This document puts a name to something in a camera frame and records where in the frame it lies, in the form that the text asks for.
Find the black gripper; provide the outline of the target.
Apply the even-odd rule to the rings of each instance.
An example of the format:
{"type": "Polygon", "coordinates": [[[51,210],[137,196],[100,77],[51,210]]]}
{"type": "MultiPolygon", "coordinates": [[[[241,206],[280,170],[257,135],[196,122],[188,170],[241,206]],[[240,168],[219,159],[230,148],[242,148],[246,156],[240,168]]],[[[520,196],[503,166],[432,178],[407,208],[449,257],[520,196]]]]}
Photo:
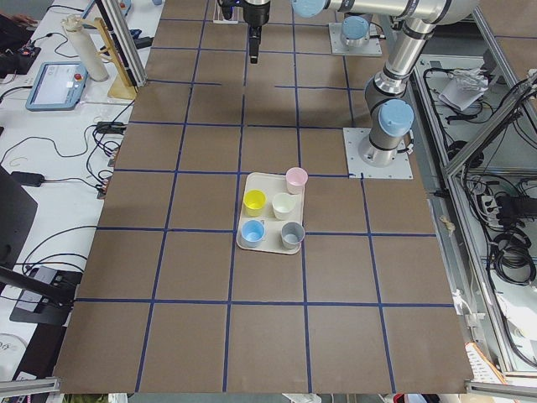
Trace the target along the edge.
{"type": "Polygon", "coordinates": [[[243,19],[248,24],[248,52],[250,63],[258,63],[263,26],[269,21],[270,0],[244,1],[243,19]]]}

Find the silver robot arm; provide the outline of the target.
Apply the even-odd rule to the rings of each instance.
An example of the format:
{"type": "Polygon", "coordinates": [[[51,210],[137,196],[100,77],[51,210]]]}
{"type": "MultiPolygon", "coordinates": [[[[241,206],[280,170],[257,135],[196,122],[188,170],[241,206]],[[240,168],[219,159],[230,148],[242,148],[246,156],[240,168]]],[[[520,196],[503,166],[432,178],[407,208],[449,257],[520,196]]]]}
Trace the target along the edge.
{"type": "Polygon", "coordinates": [[[363,46],[369,40],[370,21],[357,15],[344,18],[341,24],[341,42],[351,48],[363,46]]]}
{"type": "Polygon", "coordinates": [[[403,101],[410,73],[422,49],[438,25],[463,20],[477,1],[293,1],[291,7],[302,18],[324,10],[339,13],[366,13],[395,17],[404,21],[394,48],[381,71],[367,83],[365,99],[373,127],[358,149],[364,162],[385,167],[394,162],[403,137],[414,122],[412,107],[403,101]]]}

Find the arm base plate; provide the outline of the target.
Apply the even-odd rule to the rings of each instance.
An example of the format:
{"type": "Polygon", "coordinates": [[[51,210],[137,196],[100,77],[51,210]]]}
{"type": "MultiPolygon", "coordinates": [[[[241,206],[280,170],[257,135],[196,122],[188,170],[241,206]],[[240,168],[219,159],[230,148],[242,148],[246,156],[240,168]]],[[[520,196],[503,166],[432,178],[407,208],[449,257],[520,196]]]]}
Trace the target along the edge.
{"type": "Polygon", "coordinates": [[[349,39],[342,33],[342,23],[329,23],[331,53],[343,56],[380,57],[383,52],[378,30],[369,25],[370,34],[360,39],[349,39]]]}
{"type": "Polygon", "coordinates": [[[376,150],[369,141],[370,128],[344,128],[343,138],[350,178],[412,180],[409,154],[376,150]]]}

